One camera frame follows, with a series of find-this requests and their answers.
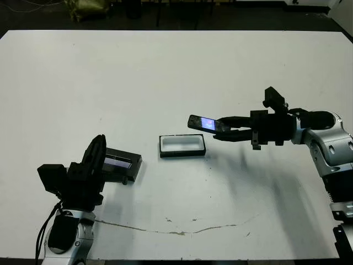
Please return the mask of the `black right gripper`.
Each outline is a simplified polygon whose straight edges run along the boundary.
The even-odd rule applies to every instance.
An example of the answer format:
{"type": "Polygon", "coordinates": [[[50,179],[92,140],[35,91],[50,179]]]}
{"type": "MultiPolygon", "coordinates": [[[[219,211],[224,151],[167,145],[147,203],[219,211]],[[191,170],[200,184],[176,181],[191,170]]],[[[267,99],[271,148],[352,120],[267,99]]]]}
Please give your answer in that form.
{"type": "Polygon", "coordinates": [[[284,113],[269,114],[267,110],[252,110],[250,117],[228,116],[217,120],[217,132],[213,138],[220,141],[240,142],[252,140],[253,150],[274,142],[283,146],[292,139],[297,128],[296,118],[284,113]],[[251,128],[248,130],[231,130],[251,128]]]}

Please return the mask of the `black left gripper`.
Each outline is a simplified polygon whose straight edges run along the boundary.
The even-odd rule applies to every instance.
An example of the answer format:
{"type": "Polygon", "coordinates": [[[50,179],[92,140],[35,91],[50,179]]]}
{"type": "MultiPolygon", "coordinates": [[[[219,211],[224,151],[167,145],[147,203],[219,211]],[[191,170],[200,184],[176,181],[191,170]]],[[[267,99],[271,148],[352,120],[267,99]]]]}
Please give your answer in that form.
{"type": "Polygon", "coordinates": [[[62,206],[65,209],[91,212],[103,201],[104,184],[127,184],[127,168],[104,163],[106,137],[96,136],[87,147],[82,163],[72,162],[62,186],[62,206]]]}

